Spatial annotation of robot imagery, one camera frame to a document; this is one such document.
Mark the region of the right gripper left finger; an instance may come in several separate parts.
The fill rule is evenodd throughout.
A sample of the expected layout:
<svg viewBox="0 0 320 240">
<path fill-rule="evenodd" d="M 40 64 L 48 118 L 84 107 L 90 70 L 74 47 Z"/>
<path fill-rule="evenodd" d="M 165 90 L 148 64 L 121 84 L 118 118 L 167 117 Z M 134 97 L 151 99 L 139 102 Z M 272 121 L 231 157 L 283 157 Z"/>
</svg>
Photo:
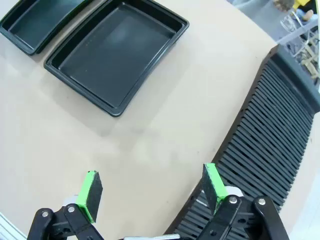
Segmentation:
<svg viewBox="0 0 320 240">
<path fill-rule="evenodd" d="M 102 240 L 93 226 L 97 220 L 103 186 L 98 171 L 86 173 L 75 203 L 62 206 L 54 212 L 40 208 L 34 215 L 28 240 L 66 240 L 75 236 L 78 240 Z"/>
</svg>

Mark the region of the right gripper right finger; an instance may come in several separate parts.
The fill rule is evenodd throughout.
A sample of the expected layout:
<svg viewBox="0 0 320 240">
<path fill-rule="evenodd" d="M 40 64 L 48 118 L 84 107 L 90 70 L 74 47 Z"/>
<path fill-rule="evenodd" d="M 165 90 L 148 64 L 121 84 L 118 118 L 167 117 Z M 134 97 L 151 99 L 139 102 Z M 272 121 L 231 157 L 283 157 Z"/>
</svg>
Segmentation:
<svg viewBox="0 0 320 240">
<path fill-rule="evenodd" d="M 198 240 L 225 240 L 231 229 L 243 229 L 250 240 L 288 240 L 289 235 L 268 196 L 252 201 L 229 194 L 214 163 L 205 163 L 202 187 L 213 215 Z"/>
</svg>

